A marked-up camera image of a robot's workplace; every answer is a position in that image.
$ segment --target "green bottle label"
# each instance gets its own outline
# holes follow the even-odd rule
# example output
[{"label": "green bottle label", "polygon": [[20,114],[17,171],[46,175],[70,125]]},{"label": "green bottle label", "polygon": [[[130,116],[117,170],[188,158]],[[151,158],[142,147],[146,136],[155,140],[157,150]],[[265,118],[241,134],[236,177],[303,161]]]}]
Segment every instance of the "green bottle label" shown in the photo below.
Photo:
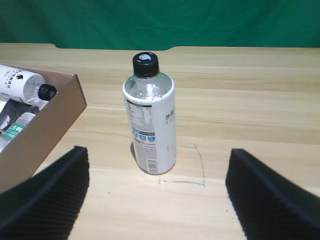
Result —
[{"label": "green bottle label", "polygon": [[14,123],[2,134],[2,136],[14,139],[24,128],[25,126]]}]

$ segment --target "plastic bottle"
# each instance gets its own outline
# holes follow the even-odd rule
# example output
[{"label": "plastic bottle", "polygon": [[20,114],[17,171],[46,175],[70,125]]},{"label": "plastic bottle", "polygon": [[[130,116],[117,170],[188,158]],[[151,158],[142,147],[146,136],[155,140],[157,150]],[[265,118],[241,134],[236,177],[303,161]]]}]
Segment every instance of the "plastic bottle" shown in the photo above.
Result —
[{"label": "plastic bottle", "polygon": [[0,136],[0,152],[25,128],[25,126],[31,122],[36,115],[31,112],[23,113],[13,123],[7,131]]},{"label": "plastic bottle", "polygon": [[57,94],[54,86],[46,84],[38,73],[0,65],[0,95],[25,104],[39,99],[49,101]]},{"label": "plastic bottle", "polygon": [[175,83],[159,72],[158,57],[141,52],[133,57],[134,75],[122,91],[138,166],[163,174],[176,163]]}]

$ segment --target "wood grain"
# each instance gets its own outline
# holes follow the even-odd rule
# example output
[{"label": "wood grain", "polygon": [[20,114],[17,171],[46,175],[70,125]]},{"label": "wood grain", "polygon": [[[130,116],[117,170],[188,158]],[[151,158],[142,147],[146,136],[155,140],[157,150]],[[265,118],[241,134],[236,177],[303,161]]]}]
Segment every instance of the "wood grain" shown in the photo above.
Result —
[{"label": "wood grain", "polygon": [[141,172],[130,151],[121,86],[136,53],[0,44],[3,64],[81,81],[88,107],[41,166],[88,147],[90,187],[69,239],[244,240],[225,188],[231,148],[320,196],[320,49],[157,51],[177,86],[177,163],[161,176]]}]

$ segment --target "black sponge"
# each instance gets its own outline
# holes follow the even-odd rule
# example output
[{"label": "black sponge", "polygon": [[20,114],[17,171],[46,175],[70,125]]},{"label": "black sponge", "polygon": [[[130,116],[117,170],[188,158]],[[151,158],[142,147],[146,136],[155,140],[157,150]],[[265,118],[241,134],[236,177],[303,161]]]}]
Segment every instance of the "black sponge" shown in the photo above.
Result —
[{"label": "black sponge", "polygon": [[76,146],[0,195],[1,240],[66,240],[89,186],[87,149]]},{"label": "black sponge", "polygon": [[320,240],[320,198],[245,150],[231,151],[225,183],[248,240]]}]

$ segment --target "barcode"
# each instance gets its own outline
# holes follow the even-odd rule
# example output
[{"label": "barcode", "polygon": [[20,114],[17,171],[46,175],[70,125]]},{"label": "barcode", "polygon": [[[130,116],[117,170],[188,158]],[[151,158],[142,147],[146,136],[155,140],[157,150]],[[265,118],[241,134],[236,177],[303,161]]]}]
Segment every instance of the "barcode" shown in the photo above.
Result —
[{"label": "barcode", "polygon": [[158,173],[158,163],[157,163],[157,161],[156,160],[147,159],[146,162],[148,164],[148,172],[150,174],[157,174]]}]

